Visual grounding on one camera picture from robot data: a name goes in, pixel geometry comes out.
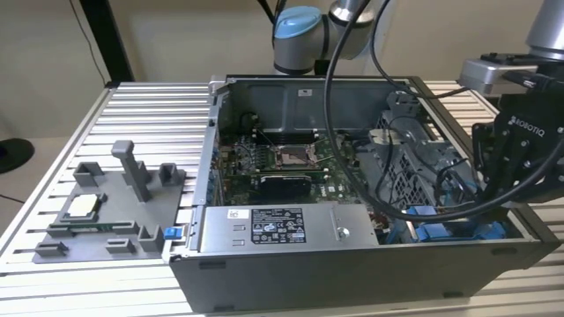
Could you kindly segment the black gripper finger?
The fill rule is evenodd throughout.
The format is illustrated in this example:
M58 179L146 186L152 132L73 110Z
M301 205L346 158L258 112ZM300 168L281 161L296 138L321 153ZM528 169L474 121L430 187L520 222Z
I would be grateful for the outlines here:
M488 201L513 187L521 177L521 169L529 152L528 139L510 131L494 137L494 144L485 168L486 186L481 198Z
M496 182L497 174L490 164L494 148L494 122L472 125L472 153L474 170L481 173L484 182Z

